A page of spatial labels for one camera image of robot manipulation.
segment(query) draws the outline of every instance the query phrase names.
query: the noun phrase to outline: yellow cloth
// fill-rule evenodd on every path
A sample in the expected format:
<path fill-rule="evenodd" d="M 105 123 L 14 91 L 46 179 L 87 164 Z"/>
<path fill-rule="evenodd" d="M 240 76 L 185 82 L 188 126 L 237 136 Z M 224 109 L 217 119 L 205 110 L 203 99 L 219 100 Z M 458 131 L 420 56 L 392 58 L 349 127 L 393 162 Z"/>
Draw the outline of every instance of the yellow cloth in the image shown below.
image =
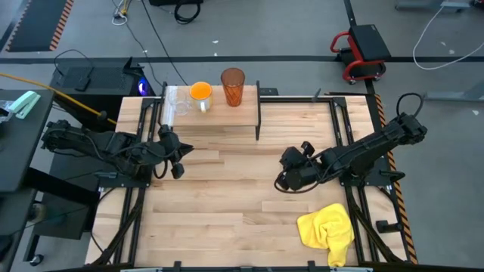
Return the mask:
<path fill-rule="evenodd" d="M 301 241 L 315 249 L 330 249 L 327 263 L 342 267 L 346 263 L 346 252 L 355 239 L 351 221 L 345 207 L 339 203 L 329 205 L 317 212 L 297 218 Z"/>

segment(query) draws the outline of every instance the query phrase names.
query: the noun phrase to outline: blue light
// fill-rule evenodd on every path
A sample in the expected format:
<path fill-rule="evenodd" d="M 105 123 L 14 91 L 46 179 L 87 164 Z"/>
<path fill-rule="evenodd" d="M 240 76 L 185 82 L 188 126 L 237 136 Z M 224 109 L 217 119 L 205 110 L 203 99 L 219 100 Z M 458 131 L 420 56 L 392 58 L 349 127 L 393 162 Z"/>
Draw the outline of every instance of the blue light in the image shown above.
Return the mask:
<path fill-rule="evenodd" d="M 148 85 L 148 81 L 146 80 L 146 78 L 144 78 L 144 77 L 140 78 L 139 81 L 138 81 L 138 93 L 141 96 L 147 96 L 148 95 L 148 88 L 149 88 L 149 85 Z"/>

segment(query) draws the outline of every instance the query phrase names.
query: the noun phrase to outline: black mat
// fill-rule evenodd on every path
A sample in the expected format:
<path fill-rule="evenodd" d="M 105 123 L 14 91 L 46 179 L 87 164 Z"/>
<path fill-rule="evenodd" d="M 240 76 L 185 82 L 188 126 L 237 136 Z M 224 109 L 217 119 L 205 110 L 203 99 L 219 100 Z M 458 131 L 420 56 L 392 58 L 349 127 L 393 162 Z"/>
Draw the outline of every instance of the black mat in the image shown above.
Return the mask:
<path fill-rule="evenodd" d="M 59 45 L 73 0 L 30 0 L 20 16 L 6 50 L 53 51 Z"/>

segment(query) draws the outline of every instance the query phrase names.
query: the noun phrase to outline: gray floor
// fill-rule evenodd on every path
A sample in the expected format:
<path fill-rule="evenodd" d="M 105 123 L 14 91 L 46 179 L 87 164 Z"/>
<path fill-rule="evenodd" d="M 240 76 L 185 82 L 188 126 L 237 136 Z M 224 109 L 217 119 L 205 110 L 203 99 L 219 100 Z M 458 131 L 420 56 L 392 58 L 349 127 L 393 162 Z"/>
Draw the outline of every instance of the gray floor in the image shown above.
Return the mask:
<path fill-rule="evenodd" d="M 7 28 L 20 0 L 0 0 L 0 32 Z M 393 56 L 409 57 L 421 30 L 433 11 L 395 11 L 390 0 L 352 1 L 360 24 L 374 23 Z M 171 56 L 247 56 L 247 55 L 331 55 L 329 44 L 349 27 L 342 1 L 330 0 L 206 0 L 194 23 L 180 26 L 172 16 L 148 6 L 154 24 Z M 54 52 L 8 53 L 2 58 L 54 57 L 75 48 L 89 57 L 142 57 L 143 53 L 124 26 L 113 26 L 110 0 L 75 2 L 67 27 Z M 440 15 L 429 28 L 417 56 L 465 55 L 483 42 L 476 26 L 484 24 L 479 10 Z M 141 3 L 133 0 L 129 25 L 151 57 L 165 56 L 151 30 Z M 484 50 L 476 55 L 483 56 Z M 74 53 L 67 57 L 78 57 Z M 435 66 L 440 63 L 425 63 Z M 181 84 L 167 63 L 154 63 L 160 81 Z M 196 81 L 219 83 L 219 75 L 230 66 L 240 67 L 247 82 L 260 80 L 262 86 L 277 87 L 281 94 L 314 94 L 323 91 L 366 92 L 365 85 L 349 86 L 341 79 L 341 66 L 328 62 L 283 63 L 177 63 L 190 84 Z M 399 95 L 409 91 L 465 91 L 483 80 L 482 63 L 458 63 L 435 71 L 423 71 L 412 63 L 388 63 L 386 75 L 375 90 L 383 98 L 387 118 L 395 116 Z M 0 65 L 5 73 L 49 83 L 51 64 Z M 154 82 L 151 74 L 148 79 Z M 0 88 L 31 89 L 30 85 L 0 78 Z M 412 100 L 403 103 L 414 110 Z M 63 118 L 52 112 L 51 119 Z M 429 133 L 413 147 L 398 147 L 398 169 L 407 177 L 402 181 L 417 256 L 422 264 L 441 264 L 484 268 L 484 184 L 480 180 L 484 147 L 482 121 L 484 105 L 426 102 L 419 120 Z M 39 150 L 33 166 L 50 169 L 52 155 Z M 88 237 L 81 241 L 42 238 L 39 253 L 46 259 L 38 267 L 22 263 L 26 237 L 18 252 L 13 271 L 44 271 L 78 267 L 84 261 Z"/>

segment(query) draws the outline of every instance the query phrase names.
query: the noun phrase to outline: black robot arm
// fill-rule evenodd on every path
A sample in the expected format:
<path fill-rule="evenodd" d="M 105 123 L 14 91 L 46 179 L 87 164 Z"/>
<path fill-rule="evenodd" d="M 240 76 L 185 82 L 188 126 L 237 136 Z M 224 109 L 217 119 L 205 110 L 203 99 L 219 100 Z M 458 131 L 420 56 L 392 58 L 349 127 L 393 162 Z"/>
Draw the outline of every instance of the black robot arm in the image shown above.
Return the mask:
<path fill-rule="evenodd" d="M 402 113 L 381 131 L 345 147 L 331 147 L 315 156 L 314 147 L 309 142 L 302 144 L 302 153 L 295 147 L 289 147 L 281 157 L 284 170 L 276 179 L 280 187 L 276 188 L 298 191 L 304 186 L 322 184 L 348 172 L 364 177 L 375 160 L 398 145 L 421 142 L 426 133 L 427 128 L 414 116 Z"/>
<path fill-rule="evenodd" d="M 174 178 L 183 173 L 182 157 L 193 150 L 188 144 L 179 141 L 178 136 L 162 125 L 158 142 L 140 142 L 135 134 L 124 132 L 93 132 L 74 128 L 68 121 L 49 122 L 47 131 L 42 136 L 44 144 L 51 152 L 56 150 L 76 150 L 111 164 L 126 176 L 136 178 L 140 167 L 157 165 L 162 161 L 171 161 Z"/>

